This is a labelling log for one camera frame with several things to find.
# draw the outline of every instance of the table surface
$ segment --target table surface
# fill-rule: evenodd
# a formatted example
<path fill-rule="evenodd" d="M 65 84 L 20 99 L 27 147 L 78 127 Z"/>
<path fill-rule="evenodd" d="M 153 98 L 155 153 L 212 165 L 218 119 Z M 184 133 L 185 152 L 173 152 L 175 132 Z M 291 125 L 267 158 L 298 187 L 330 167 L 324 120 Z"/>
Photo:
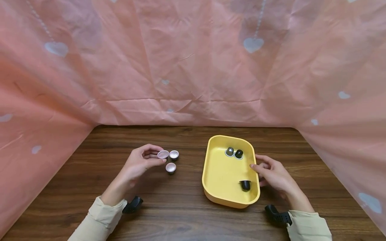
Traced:
<path fill-rule="evenodd" d="M 99 126 L 5 235 L 4 241 L 67 240 L 118 174 L 133 148 L 152 143 L 178 150 L 177 171 L 150 169 L 128 196 L 142 209 L 124 215 L 109 240 L 289 240 L 271 225 L 264 207 L 288 207 L 269 187 L 260 199 L 237 210 L 210 202 L 201 183 L 207 143 L 214 135 L 249 141 L 256 153 L 283 163 L 331 229 L 334 241 L 386 240 L 304 138 L 291 128 Z"/>

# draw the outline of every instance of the yellow tray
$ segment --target yellow tray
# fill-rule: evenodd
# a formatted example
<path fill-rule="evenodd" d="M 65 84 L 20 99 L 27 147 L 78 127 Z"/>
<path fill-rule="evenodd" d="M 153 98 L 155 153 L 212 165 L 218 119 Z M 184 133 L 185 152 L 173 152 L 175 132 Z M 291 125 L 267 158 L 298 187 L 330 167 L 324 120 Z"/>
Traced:
<path fill-rule="evenodd" d="M 225 155 L 228 147 L 241 149 L 244 154 L 241 160 Z M 206 197 L 212 202 L 234 208 L 246 208 L 260 197 L 259 178 L 249 165 L 256 164 L 255 150 L 246 140 L 213 136 L 209 139 L 205 156 L 202 185 Z M 251 189 L 244 192 L 240 181 L 250 180 Z"/>

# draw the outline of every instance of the sleeve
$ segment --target sleeve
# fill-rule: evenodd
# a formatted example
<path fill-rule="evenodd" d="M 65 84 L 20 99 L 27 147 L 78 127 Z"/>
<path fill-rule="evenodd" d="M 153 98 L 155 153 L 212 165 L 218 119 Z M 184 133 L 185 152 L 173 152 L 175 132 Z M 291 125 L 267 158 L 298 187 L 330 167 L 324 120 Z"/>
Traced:
<path fill-rule="evenodd" d="M 332 241 L 326 220 L 317 212 L 290 210 L 289 214 L 292 225 L 287 230 L 291 241 Z"/>
<path fill-rule="evenodd" d="M 68 241 L 105 241 L 117 226 L 127 201 L 111 207 L 97 197 L 88 214 Z"/>

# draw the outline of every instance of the black wrist strap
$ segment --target black wrist strap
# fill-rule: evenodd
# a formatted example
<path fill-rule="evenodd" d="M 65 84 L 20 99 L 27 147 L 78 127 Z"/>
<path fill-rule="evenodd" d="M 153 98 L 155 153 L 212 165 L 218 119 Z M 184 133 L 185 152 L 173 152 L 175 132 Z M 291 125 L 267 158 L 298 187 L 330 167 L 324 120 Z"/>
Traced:
<path fill-rule="evenodd" d="M 265 207 L 266 214 L 271 222 L 273 222 L 277 226 L 289 226 L 292 225 L 291 216 L 288 212 L 279 213 L 275 206 L 272 204 Z"/>
<path fill-rule="evenodd" d="M 141 208 L 143 202 L 144 201 L 142 200 L 142 198 L 135 196 L 133 201 L 131 201 L 130 203 L 127 203 L 125 208 L 123 208 L 122 213 L 124 214 L 135 213 Z"/>

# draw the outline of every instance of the pink fabric backdrop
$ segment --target pink fabric backdrop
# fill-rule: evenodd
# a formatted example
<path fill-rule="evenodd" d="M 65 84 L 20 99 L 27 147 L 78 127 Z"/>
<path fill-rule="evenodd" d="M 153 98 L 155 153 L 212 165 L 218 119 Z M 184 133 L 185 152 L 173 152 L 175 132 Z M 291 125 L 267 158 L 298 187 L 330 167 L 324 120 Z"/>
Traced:
<path fill-rule="evenodd" d="M 386 233 L 384 0 L 3 0 L 0 237 L 97 124 L 292 126 Z"/>

